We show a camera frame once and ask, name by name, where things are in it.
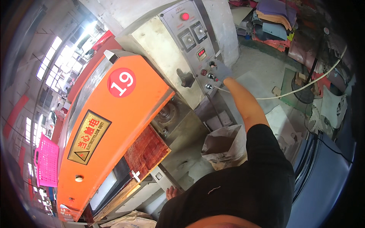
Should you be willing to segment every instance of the yellow warning triangle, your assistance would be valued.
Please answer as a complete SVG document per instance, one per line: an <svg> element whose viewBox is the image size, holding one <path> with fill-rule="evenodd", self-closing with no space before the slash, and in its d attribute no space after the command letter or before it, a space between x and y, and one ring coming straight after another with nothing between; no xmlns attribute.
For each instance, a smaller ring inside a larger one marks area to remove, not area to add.
<svg viewBox="0 0 365 228"><path fill-rule="evenodd" d="M81 158L81 160L83 161L86 161L86 158L88 157L90 151L79 151L79 152L76 152L74 151L74 153L79 157Z"/></svg>

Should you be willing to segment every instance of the white cable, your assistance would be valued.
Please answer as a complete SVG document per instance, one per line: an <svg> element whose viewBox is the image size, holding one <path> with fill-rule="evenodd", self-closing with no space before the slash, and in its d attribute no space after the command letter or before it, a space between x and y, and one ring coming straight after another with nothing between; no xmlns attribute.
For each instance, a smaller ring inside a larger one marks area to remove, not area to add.
<svg viewBox="0 0 365 228"><path fill-rule="evenodd" d="M289 95L289 94L292 94L292 93L296 93L296 92L298 92L298 91L301 91L302 89L305 89L306 87L308 87L308 86L310 86L310 85L312 85L313 83L315 83L315 82L317 82L317 81L319 81L319 80L321 80L322 78L324 78L327 74L329 74L336 66L337 66L337 64L341 61L341 59L342 59L342 57L343 57L343 55L345 54L345 52L346 52L346 49L347 49L347 45L345 46L345 49L343 50L343 52L342 52L342 54L341 54L341 56L340 56L340 58L337 60L337 62L335 63L335 65L333 65L333 67L331 67L331 69L329 69L324 75L322 75L322 76L320 76L319 78L317 78L316 80L314 80L314 81L311 81L310 83L308 83L308 84L306 84L305 86L303 86L302 88L300 88L300 89L297 89L297 90L294 90L294 91L291 91L291 92L289 92L289 93L286 93L286 94L283 94L283 95L280 95L280 96L277 96L277 97L267 97L267 98L256 98L256 100L269 100L269 99L276 99L276 98L281 98L281 97L285 97L285 96L287 96L287 95ZM221 88L219 88L218 86L214 86L215 88L217 88L217 89L219 89L219 90L222 90L222 91L224 91L224 92L227 92L227 93L231 93L231 92L229 92L229 91L227 91L227 90L224 90L224 89L221 89Z"/></svg>

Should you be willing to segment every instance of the control panel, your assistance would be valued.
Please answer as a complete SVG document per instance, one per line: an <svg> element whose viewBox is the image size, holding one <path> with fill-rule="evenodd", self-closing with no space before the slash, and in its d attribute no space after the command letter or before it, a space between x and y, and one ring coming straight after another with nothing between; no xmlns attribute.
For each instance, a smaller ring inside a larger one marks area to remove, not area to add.
<svg viewBox="0 0 365 228"><path fill-rule="evenodd" d="M215 52L196 4L189 0L182 1L162 11L159 16L189 63L192 73L204 91L210 93L220 82L210 73Z"/></svg>

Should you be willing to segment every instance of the red indicator light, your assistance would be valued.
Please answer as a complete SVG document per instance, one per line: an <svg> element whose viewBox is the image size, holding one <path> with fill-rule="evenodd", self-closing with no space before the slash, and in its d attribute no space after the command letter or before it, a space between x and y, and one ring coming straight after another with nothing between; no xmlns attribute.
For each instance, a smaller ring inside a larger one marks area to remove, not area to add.
<svg viewBox="0 0 365 228"><path fill-rule="evenodd" d="M187 14L187 13L182 13L182 14L180 15L180 17L181 17L181 19L183 19L183 20L188 20L188 19L189 19L189 14Z"/></svg>
<svg viewBox="0 0 365 228"><path fill-rule="evenodd" d="M207 70L204 70L204 69L201 70L200 74L203 75L203 76L207 75Z"/></svg>

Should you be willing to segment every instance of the gray glove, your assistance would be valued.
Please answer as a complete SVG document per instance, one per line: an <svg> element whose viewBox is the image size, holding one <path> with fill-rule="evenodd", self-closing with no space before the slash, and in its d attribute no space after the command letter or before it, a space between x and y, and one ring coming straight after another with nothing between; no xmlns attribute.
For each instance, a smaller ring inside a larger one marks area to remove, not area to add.
<svg viewBox="0 0 365 228"><path fill-rule="evenodd" d="M219 60L214 61L215 65L212 68L214 76L221 82L228 77L233 77L233 72L224 63Z"/></svg>

